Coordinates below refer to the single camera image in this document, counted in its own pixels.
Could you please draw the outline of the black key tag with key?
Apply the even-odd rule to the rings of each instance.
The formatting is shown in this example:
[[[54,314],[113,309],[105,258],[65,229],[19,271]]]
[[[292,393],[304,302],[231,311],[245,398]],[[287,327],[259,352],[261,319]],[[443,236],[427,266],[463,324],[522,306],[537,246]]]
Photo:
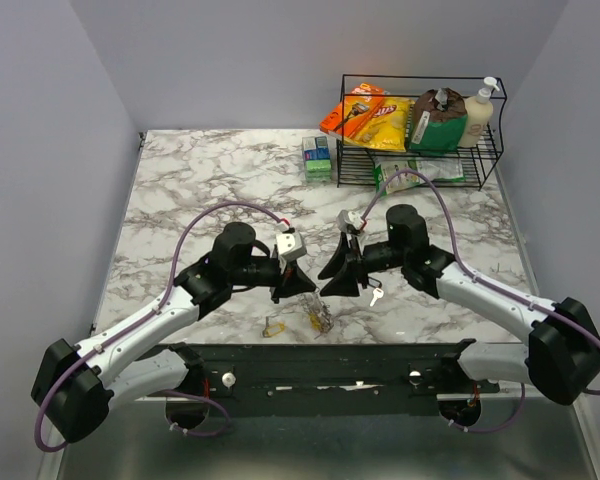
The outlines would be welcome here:
[[[372,288],[371,291],[371,300],[369,303],[370,307],[374,307],[378,300],[380,300],[384,296],[383,284],[380,280],[370,277],[369,278],[369,286]]]

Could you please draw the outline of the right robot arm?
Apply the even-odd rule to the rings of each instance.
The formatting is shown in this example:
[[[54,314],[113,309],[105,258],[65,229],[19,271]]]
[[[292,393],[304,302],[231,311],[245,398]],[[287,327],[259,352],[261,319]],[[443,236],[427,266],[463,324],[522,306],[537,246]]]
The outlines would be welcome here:
[[[470,342],[440,367],[440,379],[460,392],[474,381],[529,384],[549,400],[572,404],[600,373],[599,335],[586,307],[525,294],[462,266],[431,244],[426,221],[407,204],[386,213],[387,240],[362,245],[365,225],[353,212],[339,214],[338,246],[318,277],[323,297],[357,297],[371,274],[397,268],[414,289],[467,308],[507,330],[515,344]]]

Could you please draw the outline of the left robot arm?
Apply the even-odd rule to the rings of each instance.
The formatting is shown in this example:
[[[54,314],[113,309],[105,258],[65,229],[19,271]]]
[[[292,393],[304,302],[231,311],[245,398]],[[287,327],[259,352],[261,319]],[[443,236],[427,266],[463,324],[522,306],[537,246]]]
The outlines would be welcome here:
[[[208,253],[171,271],[166,288],[148,305],[76,344],[52,343],[31,391],[39,407],[36,445],[53,449],[42,438],[43,420],[69,445],[93,433],[115,406],[164,390],[189,395],[203,386],[202,372],[185,348],[146,354],[223,306],[235,290],[265,287],[273,302],[313,292],[315,284],[298,265],[307,252],[302,235],[285,221],[279,226],[274,247],[267,248],[250,225],[227,224]]]

